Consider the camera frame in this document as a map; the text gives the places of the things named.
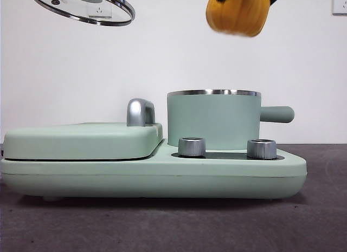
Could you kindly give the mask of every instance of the silver handle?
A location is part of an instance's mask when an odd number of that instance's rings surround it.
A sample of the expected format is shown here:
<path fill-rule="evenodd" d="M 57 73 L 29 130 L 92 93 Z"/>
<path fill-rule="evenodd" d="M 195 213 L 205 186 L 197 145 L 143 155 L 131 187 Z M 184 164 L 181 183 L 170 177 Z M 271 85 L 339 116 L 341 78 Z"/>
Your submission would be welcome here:
<path fill-rule="evenodd" d="M 154 105 L 145 99 L 132 99 L 129 101 L 126 125 L 145 126 L 156 122 Z"/>

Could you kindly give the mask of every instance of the appliance base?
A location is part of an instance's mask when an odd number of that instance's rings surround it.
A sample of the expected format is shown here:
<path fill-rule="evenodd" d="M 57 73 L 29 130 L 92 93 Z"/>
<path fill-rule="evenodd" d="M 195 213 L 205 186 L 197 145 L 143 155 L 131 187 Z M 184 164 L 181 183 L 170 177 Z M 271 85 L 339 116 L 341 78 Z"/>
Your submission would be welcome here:
<path fill-rule="evenodd" d="M 281 160 L 173 157 L 162 142 L 153 156 L 125 161 L 16 161 L 3 159 L 13 190 L 42 197 L 286 198 L 306 179 L 306 161 L 277 150 Z"/>

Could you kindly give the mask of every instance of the gray surface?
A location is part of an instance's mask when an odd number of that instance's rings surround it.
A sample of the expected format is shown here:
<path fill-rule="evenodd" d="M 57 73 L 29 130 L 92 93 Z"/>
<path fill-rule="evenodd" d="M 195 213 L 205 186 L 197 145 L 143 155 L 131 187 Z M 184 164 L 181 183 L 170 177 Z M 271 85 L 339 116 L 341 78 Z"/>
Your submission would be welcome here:
<path fill-rule="evenodd" d="M 283 200 L 46 203 L 2 185 L 1 251 L 346 251 L 347 145 L 280 148 L 305 158 L 309 172 Z"/>

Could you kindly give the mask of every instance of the mint green pot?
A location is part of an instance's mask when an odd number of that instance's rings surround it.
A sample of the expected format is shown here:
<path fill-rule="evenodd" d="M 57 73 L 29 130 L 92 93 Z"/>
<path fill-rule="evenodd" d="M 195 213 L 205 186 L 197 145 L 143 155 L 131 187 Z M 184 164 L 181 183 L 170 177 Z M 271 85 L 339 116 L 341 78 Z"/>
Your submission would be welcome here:
<path fill-rule="evenodd" d="M 259 138 L 260 121 L 290 122 L 290 107 L 261 107 L 254 91 L 204 89 L 168 94 L 169 145 L 182 137 L 201 137 L 208 150 L 244 150 Z"/>

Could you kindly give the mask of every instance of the lid rim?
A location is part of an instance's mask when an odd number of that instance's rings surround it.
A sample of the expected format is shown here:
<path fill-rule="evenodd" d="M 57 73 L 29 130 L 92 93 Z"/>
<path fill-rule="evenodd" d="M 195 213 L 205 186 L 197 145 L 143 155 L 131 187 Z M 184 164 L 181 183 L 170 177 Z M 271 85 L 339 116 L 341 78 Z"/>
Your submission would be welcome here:
<path fill-rule="evenodd" d="M 125 11 L 130 19 L 126 20 L 126 21 L 97 21 L 88 17 L 83 17 L 83 16 L 79 16 L 79 15 L 74 15 L 71 14 L 70 12 L 66 12 L 64 10 L 55 8 L 49 4 L 47 4 L 46 2 L 42 1 L 42 0 L 34 0 L 36 3 L 38 3 L 39 5 L 41 5 L 42 7 L 56 13 L 59 14 L 61 16 L 65 16 L 68 17 L 70 19 L 73 20 L 77 20 L 77 21 L 81 21 L 81 22 L 85 22 L 85 23 L 90 23 L 90 24 L 96 24 L 96 25 L 101 25 L 101 26 L 125 26 L 130 24 L 134 19 L 135 19 L 135 9 L 131 6 L 130 3 L 128 3 L 126 0 L 106 0 L 112 4 L 114 4 L 115 6 L 119 7 L 120 9 L 122 9 L 123 11 Z"/>
<path fill-rule="evenodd" d="M 245 96 L 261 96 L 257 91 L 244 91 L 240 89 L 194 89 L 186 91 L 174 91 L 168 93 L 168 96 L 178 95 L 245 95 Z"/>

